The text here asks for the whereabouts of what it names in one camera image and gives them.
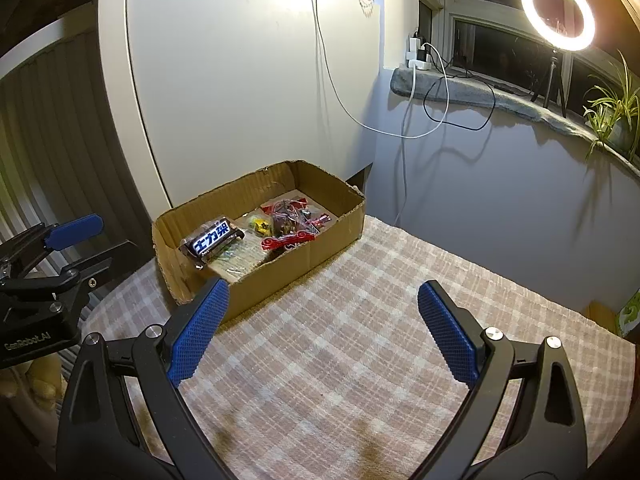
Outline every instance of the blue gripper pad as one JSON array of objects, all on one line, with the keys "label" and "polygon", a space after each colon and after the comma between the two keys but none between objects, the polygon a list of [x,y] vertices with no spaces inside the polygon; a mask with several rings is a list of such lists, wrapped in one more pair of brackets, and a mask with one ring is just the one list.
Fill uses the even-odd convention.
[{"label": "blue gripper pad", "polygon": [[103,226],[102,218],[97,214],[83,216],[52,229],[44,243],[49,249],[61,251],[99,235]]},{"label": "blue gripper pad", "polygon": [[476,348],[429,283],[418,290],[418,311],[453,377],[471,387],[480,377]]},{"label": "blue gripper pad", "polygon": [[218,280],[174,343],[167,376],[175,388],[195,373],[228,304],[229,286],[225,280]]}]

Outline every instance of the checkered fabric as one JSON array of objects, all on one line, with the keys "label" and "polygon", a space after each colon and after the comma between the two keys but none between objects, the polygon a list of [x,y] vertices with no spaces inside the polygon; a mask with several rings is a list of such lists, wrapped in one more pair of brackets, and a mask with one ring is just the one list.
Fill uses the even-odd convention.
[{"label": "checkered fabric", "polygon": [[[220,327],[194,377],[180,385],[238,478],[390,480],[415,470],[467,393],[418,314],[417,289],[432,278],[481,326],[497,326],[513,340],[562,340],[580,392],[590,462],[602,452],[628,412],[633,345],[367,217],[360,240]],[[137,335],[165,322],[168,305],[151,261],[105,298],[83,331],[107,339]],[[167,459],[135,380],[129,389],[150,448]],[[495,452],[516,392],[510,384],[476,460]]]}]

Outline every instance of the gray fabric on window sill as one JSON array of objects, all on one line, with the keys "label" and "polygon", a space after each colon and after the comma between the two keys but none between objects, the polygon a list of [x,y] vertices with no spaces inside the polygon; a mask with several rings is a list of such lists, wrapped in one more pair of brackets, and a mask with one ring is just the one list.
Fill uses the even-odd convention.
[{"label": "gray fabric on window sill", "polygon": [[[431,85],[438,81],[442,74],[435,70],[427,72],[417,71],[415,77],[415,96],[417,100],[424,99],[425,94],[430,90]],[[409,68],[396,68],[391,77],[391,91],[402,97],[411,95],[413,79],[413,70]],[[471,105],[481,108],[491,108],[494,104],[494,98],[491,91],[481,81],[468,78],[450,78],[449,81],[449,102],[459,105]],[[557,114],[552,110],[547,110],[537,103],[532,103],[529,99],[519,97],[508,92],[494,89],[495,107],[498,110],[504,110],[513,113],[526,120],[534,123],[545,123],[553,131],[566,135],[580,137],[587,142],[594,140],[595,134],[588,128],[576,124],[571,119],[565,119],[561,114]],[[447,93],[444,80],[436,83],[429,93],[427,101],[446,101]],[[607,153],[614,156],[621,166],[640,179],[640,170],[633,166],[628,160],[622,157],[618,152],[605,146]]]}]

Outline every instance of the glowing ring light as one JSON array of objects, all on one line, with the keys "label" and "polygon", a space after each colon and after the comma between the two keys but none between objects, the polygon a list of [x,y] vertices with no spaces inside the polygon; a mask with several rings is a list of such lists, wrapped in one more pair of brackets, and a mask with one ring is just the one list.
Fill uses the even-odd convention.
[{"label": "glowing ring light", "polygon": [[561,48],[562,50],[582,50],[587,48],[596,33],[596,22],[593,19],[593,13],[591,7],[587,3],[587,0],[574,0],[578,5],[580,12],[582,13],[582,20],[584,21],[584,29],[580,36],[575,38],[568,38],[559,34],[550,28],[536,12],[536,7],[533,5],[533,0],[522,0],[522,8],[524,9],[527,18],[531,22],[531,25],[537,30],[537,32],[545,38],[553,46]]}]

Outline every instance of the open cardboard box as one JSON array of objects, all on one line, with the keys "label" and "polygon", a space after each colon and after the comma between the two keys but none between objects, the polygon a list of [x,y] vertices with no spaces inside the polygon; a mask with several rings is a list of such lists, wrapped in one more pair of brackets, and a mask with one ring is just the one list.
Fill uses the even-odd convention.
[{"label": "open cardboard box", "polygon": [[212,218],[240,218],[267,200],[295,189],[328,209],[337,221],[315,240],[286,251],[231,283],[224,320],[242,314],[360,237],[365,205],[361,192],[303,160],[273,164],[171,209],[153,223],[158,264],[174,300],[188,303],[211,276],[206,268],[196,270],[177,249],[185,236]]}]

